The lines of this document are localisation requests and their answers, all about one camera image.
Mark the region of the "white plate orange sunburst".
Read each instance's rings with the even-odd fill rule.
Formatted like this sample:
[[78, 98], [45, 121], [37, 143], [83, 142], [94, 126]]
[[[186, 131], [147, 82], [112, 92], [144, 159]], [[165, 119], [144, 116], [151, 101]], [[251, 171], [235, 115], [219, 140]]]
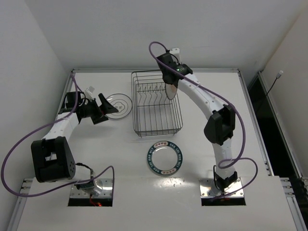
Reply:
[[165, 84], [166, 96], [169, 100], [172, 100], [177, 94], [177, 87], [173, 84]]

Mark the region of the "white plate teal rim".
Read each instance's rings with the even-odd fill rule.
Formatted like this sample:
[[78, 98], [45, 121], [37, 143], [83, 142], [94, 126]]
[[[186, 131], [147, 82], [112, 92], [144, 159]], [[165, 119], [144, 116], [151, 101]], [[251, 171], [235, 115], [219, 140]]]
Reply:
[[178, 172], [183, 164], [181, 149], [171, 141], [158, 141], [147, 152], [149, 169], [159, 176], [171, 176]]

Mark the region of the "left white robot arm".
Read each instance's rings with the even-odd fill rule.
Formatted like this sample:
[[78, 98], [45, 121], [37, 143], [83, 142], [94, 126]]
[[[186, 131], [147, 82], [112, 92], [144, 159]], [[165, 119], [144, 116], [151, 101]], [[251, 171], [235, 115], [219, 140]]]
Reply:
[[57, 115], [55, 124], [41, 140], [31, 144], [35, 176], [38, 182], [73, 181], [78, 190], [90, 195], [98, 195], [94, 171], [89, 166], [76, 163], [68, 140], [73, 130], [84, 118], [91, 118], [93, 124], [107, 121], [107, 114], [117, 113], [103, 94], [99, 94], [101, 105], [92, 98], [90, 91], [68, 92]]

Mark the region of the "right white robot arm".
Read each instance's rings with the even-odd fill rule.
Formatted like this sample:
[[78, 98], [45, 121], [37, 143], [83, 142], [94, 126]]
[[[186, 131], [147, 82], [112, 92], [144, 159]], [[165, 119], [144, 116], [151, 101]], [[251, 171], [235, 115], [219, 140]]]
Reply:
[[207, 123], [204, 134], [212, 143], [216, 160], [214, 184], [224, 193], [237, 180], [235, 168], [227, 166], [232, 159], [231, 139], [235, 130], [235, 110], [204, 90], [193, 71], [185, 64], [176, 63], [171, 53], [166, 52], [155, 59], [163, 74], [163, 81], [169, 85], [166, 94], [173, 96], [176, 90], [181, 90], [205, 115]]

